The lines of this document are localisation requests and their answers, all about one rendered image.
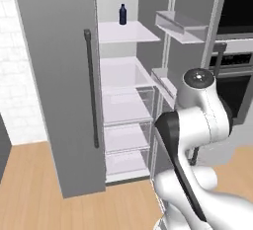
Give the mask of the dark grey cabinet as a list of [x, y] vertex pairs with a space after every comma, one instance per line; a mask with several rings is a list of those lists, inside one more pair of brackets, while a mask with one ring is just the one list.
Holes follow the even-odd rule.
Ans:
[[9, 138], [4, 120], [0, 115], [0, 183], [11, 152], [12, 143]]

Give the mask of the grey fridge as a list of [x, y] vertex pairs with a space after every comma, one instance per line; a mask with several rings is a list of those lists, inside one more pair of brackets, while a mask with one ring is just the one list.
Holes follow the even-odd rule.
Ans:
[[[106, 183], [149, 179], [157, 152], [153, 124], [165, 33], [157, 27], [169, 0], [96, 0], [104, 115]], [[119, 10], [126, 6], [126, 25]]]

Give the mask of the closed grey fridge door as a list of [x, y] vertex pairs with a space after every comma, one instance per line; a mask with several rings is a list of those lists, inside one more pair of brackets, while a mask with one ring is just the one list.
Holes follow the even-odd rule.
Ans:
[[[62, 195], [106, 187], [95, 0], [17, 0]], [[99, 148], [84, 30], [91, 31]]]

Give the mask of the open grey fridge door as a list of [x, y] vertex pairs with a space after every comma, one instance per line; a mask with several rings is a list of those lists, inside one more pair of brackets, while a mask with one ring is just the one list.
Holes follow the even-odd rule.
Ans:
[[224, 0], [169, 0], [167, 15], [157, 18], [165, 33], [162, 65], [152, 78], [159, 95], [156, 112], [172, 110], [183, 74], [194, 67], [206, 67], [211, 58]]

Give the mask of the black wall oven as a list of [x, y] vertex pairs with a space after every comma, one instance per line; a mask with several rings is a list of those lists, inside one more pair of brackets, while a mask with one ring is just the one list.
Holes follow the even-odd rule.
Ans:
[[[253, 99], [253, 0], [224, 0], [215, 43], [226, 42], [216, 79], [217, 92], [242, 124]], [[216, 64], [212, 50], [209, 69]]]

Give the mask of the dark blue bottle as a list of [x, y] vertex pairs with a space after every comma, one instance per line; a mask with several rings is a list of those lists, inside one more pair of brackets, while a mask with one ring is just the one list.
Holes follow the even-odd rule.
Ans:
[[120, 25], [126, 25], [127, 24], [127, 9], [125, 4], [122, 4], [120, 10]]

